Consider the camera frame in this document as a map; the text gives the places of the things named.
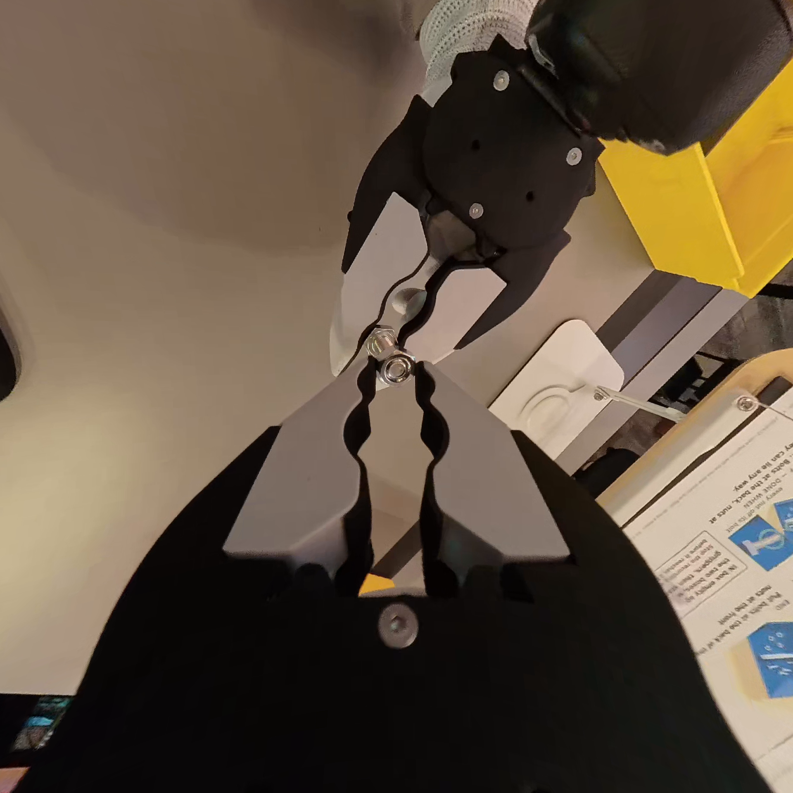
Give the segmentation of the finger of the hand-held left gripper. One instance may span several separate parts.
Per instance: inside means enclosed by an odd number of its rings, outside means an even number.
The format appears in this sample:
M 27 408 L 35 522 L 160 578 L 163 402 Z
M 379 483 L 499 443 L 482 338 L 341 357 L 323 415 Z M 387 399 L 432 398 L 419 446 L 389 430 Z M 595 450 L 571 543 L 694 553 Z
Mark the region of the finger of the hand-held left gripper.
M 392 193 L 343 275 L 330 329 L 333 376 L 366 349 L 374 328 L 398 333 L 417 315 L 426 283 L 439 266 L 419 211 Z
M 418 362 L 442 361 L 506 286 L 489 266 L 457 262 L 442 266 L 425 287 L 422 307 L 403 325 L 400 348 Z

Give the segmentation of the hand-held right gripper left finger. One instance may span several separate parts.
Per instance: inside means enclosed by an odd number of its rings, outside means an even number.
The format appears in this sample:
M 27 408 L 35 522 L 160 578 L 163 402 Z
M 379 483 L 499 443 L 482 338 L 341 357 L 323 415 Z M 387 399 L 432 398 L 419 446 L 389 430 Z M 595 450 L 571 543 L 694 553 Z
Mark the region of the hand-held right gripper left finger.
M 230 558 L 317 565 L 339 594 L 359 594 L 373 564 L 359 452 L 375 391 L 376 363 L 355 362 L 282 422 L 224 542 Z

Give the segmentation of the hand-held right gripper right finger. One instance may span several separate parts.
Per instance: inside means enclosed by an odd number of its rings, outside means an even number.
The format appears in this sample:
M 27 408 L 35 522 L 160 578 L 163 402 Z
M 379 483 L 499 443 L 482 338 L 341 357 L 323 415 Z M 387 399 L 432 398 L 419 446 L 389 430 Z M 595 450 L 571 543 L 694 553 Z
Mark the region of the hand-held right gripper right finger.
M 471 572 L 565 563 L 572 553 L 513 432 L 436 366 L 420 363 L 415 398 L 431 453 L 419 529 L 429 596 L 456 596 Z

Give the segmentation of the silver hex bolt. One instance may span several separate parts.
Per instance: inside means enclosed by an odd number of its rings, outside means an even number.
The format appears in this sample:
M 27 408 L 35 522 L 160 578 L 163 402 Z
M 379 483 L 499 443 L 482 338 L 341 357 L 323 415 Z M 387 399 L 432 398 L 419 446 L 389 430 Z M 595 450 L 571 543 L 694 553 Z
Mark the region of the silver hex bolt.
M 378 363 L 378 388 L 391 388 L 411 381 L 416 361 L 411 355 L 396 351 Z

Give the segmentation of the person's left hand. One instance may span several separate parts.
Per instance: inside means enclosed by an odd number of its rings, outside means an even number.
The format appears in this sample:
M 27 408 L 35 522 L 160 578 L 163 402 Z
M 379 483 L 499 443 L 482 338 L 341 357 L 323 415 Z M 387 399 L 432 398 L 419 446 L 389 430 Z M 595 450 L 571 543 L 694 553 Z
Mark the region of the person's left hand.
M 423 18 L 418 42 L 426 65 L 422 99 L 433 106 L 451 86 L 456 57 L 488 51 L 501 36 L 513 48 L 526 48 L 526 34 L 537 1 L 440 1 Z

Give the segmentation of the clear plastic stand foot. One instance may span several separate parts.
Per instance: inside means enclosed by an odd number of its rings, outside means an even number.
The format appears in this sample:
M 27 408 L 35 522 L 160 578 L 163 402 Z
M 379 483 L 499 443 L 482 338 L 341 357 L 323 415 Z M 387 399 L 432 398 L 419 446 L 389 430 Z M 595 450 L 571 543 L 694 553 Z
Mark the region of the clear plastic stand foot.
M 527 435 L 544 435 L 553 432 L 570 413 L 572 396 L 585 389 L 549 386 L 533 395 L 518 414 L 519 429 Z

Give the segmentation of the white stand strut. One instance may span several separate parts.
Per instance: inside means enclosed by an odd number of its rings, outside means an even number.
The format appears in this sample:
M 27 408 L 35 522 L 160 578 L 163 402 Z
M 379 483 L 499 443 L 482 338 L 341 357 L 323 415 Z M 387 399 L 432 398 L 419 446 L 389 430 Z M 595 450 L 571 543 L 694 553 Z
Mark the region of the white stand strut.
M 594 388 L 593 396 L 597 401 L 612 401 L 619 404 L 625 404 L 638 411 L 644 411 L 651 415 L 660 417 L 661 419 L 679 423 L 687 417 L 687 414 L 675 408 L 655 404 L 648 401 L 640 401 L 633 397 L 627 396 L 621 392 L 605 388 L 603 386 L 596 386 Z

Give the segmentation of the white stand ledge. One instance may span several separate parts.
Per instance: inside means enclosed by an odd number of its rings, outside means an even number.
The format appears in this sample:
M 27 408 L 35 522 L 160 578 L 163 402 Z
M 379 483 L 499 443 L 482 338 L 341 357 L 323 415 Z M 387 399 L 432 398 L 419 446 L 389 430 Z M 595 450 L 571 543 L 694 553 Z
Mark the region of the white stand ledge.
M 787 382 L 782 378 L 772 381 L 758 397 L 762 402 L 779 408 L 791 415 L 791 389 L 783 389 Z M 787 428 L 791 422 L 770 411 L 744 412 L 736 408 L 736 400 L 748 392 L 732 392 L 729 401 L 721 399 L 716 416 L 708 419 L 703 428 L 693 430 L 691 439 L 682 446 L 675 441 L 672 450 L 664 453 L 659 462 L 654 462 L 648 473 L 642 473 L 635 483 L 620 488 L 607 510 L 621 527 L 628 526 L 648 511 L 663 496 L 678 486 L 686 477 L 702 469 L 706 462 L 716 458 L 724 446 L 740 434 L 750 432 L 761 416 L 772 415 L 780 419 Z

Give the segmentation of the wooden document stand board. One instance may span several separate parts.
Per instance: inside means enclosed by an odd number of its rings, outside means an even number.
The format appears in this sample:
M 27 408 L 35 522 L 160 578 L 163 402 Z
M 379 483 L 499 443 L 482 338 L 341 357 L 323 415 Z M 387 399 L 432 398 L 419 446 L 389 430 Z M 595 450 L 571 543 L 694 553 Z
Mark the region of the wooden document stand board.
M 685 420 L 677 423 L 660 441 L 645 453 L 638 462 L 634 463 L 629 470 L 622 474 L 597 501 L 600 506 L 609 514 L 607 507 L 617 496 L 620 488 L 629 483 L 638 481 L 642 473 L 648 473 L 654 462 L 659 462 L 665 452 L 671 451 L 675 441 L 679 441 L 682 446 L 686 445 L 691 439 L 692 431 L 696 428 L 703 428 L 708 419 L 716 416 L 718 403 L 721 399 L 729 401 L 729 394 L 732 392 L 748 392 L 749 394 L 759 395 L 772 381 L 782 378 L 787 382 L 783 389 L 791 389 L 792 383 L 792 350 L 790 348 L 774 351 L 761 355 L 755 359 L 739 366 L 739 368 L 728 375 L 728 377 L 718 385 L 705 399 L 694 409 L 692 409 Z

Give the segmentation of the printed instruction sheet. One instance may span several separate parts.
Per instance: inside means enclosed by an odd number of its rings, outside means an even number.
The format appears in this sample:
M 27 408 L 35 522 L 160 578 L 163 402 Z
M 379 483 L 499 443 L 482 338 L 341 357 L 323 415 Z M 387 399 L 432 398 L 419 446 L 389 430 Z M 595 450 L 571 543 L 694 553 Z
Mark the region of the printed instruction sheet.
M 772 791 L 791 791 L 791 388 L 757 401 L 624 529 L 738 741 Z

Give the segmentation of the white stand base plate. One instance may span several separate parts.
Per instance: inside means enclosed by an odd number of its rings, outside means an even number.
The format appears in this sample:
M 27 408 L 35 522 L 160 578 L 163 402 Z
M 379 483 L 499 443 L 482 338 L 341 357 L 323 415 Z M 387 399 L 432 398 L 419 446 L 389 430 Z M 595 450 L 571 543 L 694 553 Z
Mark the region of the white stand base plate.
M 550 458 L 556 459 L 604 410 L 608 400 L 597 401 L 596 386 L 620 391 L 625 375 L 619 362 L 600 342 L 590 326 L 580 320 L 562 323 L 489 406 L 491 413 L 520 431 L 518 414 L 537 392 L 553 385 L 585 389 L 572 396 L 570 413 L 556 429 L 526 436 Z

